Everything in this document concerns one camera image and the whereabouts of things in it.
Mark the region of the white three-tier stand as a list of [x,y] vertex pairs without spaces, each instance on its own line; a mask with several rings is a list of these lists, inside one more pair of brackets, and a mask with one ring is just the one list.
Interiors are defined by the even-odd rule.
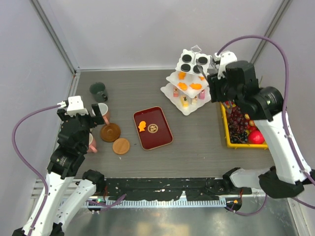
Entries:
[[198,45],[184,49],[175,71],[166,77],[167,84],[160,88],[161,92],[185,116],[211,100],[206,80],[211,59],[210,55],[202,53]]

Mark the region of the cream cake slice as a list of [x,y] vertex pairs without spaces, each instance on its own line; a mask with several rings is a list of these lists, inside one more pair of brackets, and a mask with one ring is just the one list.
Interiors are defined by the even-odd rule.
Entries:
[[191,100],[191,104],[192,104],[192,105],[197,105],[197,103],[198,103],[198,97],[195,96],[195,97]]

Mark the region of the orange fish cookies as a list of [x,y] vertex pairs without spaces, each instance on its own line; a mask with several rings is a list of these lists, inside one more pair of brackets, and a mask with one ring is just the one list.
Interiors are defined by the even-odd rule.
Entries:
[[[166,77],[168,82],[165,86],[160,88],[160,91],[170,100],[170,102],[176,106],[176,108],[182,112],[183,115],[188,116],[195,112],[197,109],[204,106],[211,99],[209,94],[209,87],[206,79],[203,76],[192,75],[187,72],[175,71]],[[173,87],[177,87],[179,90],[179,96],[173,97]],[[202,90],[205,90],[205,99],[200,100],[199,94]],[[185,95],[188,98],[189,106],[183,108],[180,102],[180,97]],[[197,105],[192,105],[191,100],[197,96]]]

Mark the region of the red dessert tray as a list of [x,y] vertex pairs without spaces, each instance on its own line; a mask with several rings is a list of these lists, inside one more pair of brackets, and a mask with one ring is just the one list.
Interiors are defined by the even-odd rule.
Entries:
[[137,134],[144,150],[173,142],[173,136],[161,107],[155,106],[133,114]]

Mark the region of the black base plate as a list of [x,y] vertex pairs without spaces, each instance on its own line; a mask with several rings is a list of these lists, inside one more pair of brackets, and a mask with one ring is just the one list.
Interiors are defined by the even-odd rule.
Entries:
[[105,197],[126,201],[177,201],[185,194],[188,201],[217,200],[221,195],[250,195],[247,187],[237,188],[226,180],[214,177],[190,178],[108,178]]

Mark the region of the pink mug near arm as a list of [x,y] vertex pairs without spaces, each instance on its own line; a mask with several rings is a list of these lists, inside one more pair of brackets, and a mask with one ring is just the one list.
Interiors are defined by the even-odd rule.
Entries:
[[93,135],[91,133],[89,134],[88,152],[97,153],[96,140],[95,140],[95,138],[93,137]]

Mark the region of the red pomegranate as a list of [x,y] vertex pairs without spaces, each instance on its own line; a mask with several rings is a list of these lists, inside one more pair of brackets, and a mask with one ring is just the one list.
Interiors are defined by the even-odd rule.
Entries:
[[261,145],[265,139],[259,130],[254,130],[248,135],[248,142],[253,145]]

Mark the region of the purple grape bunch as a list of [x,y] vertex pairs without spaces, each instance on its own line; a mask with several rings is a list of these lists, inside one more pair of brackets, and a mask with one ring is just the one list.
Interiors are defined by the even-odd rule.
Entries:
[[242,134],[249,128],[248,120],[241,112],[238,106],[234,106],[226,112],[226,120],[228,124],[228,130],[232,134]]

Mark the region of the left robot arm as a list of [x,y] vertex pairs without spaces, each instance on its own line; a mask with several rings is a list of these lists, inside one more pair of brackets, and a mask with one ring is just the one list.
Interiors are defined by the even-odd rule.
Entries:
[[63,236],[83,203],[105,191],[105,177],[98,171],[84,172],[77,188],[65,202],[62,199],[73,182],[89,149],[90,129],[104,124],[99,105],[93,104],[94,116],[82,106],[70,102],[56,105],[62,121],[57,149],[52,153],[47,175],[40,176],[44,188],[27,223],[13,232],[15,236]]

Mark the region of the pink mug white inside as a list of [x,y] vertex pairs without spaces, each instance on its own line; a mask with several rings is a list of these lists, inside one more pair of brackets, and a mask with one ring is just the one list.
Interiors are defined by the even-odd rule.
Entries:
[[106,104],[104,103],[98,103],[102,117],[103,117],[103,124],[105,125],[109,125],[110,124],[110,112],[109,112],[109,108]]

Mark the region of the yellow fruit bin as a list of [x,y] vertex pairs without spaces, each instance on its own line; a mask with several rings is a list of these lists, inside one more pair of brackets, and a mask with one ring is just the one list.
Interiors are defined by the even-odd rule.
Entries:
[[226,118],[226,109],[224,107],[224,103],[220,104],[220,109],[221,109],[221,115],[222,115],[222,120],[223,120],[223,126],[224,126],[224,134],[225,134],[225,140],[226,140],[226,145],[228,148],[233,148],[233,149],[238,149],[238,148],[247,148],[247,149],[268,149],[268,145],[266,142],[263,144],[233,144],[230,141],[230,135],[229,135],[229,130],[228,130],[228,122]]

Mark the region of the dark grapes bunch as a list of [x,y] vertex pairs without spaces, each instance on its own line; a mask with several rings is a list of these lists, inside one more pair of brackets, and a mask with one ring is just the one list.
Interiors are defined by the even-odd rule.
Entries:
[[230,137],[230,142],[232,144],[248,144],[248,133],[246,131],[242,133],[235,133],[235,132],[230,132],[229,133]]

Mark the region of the dark brown wooden saucer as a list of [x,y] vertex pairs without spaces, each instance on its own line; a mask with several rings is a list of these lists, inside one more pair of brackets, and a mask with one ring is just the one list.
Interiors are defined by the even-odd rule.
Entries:
[[120,127],[115,123],[104,125],[100,130],[100,137],[103,141],[111,143],[120,138]]

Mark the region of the light wooden coaster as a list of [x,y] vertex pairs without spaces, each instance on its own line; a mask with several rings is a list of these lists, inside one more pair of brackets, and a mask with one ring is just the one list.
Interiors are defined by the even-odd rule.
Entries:
[[126,154],[130,149],[130,143],[125,138],[118,138],[113,143],[113,151],[118,155]]

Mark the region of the black round cookies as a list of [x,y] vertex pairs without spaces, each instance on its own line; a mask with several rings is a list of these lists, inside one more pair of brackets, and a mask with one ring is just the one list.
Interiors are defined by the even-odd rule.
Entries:
[[[182,56],[183,63],[180,66],[180,70],[182,72],[193,72],[195,74],[200,74],[200,71],[198,69],[197,65],[192,65],[192,57],[188,54],[185,54]],[[208,59],[206,57],[199,57],[198,62],[201,66],[204,66],[207,64]]]

